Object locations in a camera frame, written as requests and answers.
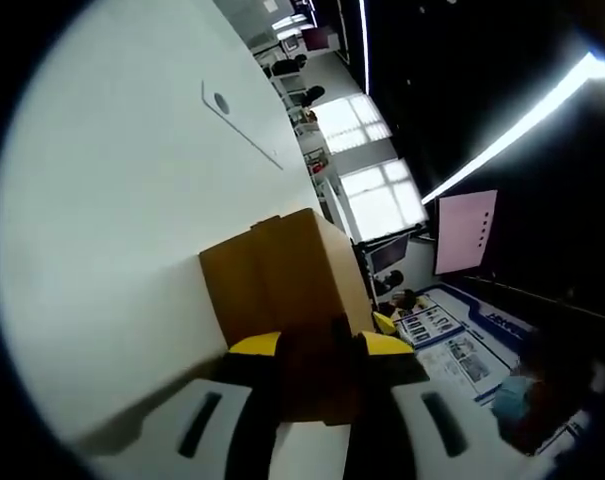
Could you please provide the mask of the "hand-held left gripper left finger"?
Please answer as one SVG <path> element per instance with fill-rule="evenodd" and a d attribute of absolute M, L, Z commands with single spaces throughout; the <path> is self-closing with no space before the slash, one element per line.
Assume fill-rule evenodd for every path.
<path fill-rule="evenodd" d="M 280 423 L 278 346 L 245 338 L 86 439 L 99 479 L 266 479 Z"/>

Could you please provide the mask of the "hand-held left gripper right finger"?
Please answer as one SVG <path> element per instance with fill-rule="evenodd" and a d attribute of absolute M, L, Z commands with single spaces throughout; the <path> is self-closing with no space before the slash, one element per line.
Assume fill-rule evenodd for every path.
<path fill-rule="evenodd" d="M 358 387 L 347 479 L 522 479 L 526 456 L 493 415 L 428 378 L 401 340 L 360 332 L 350 348 Z"/>

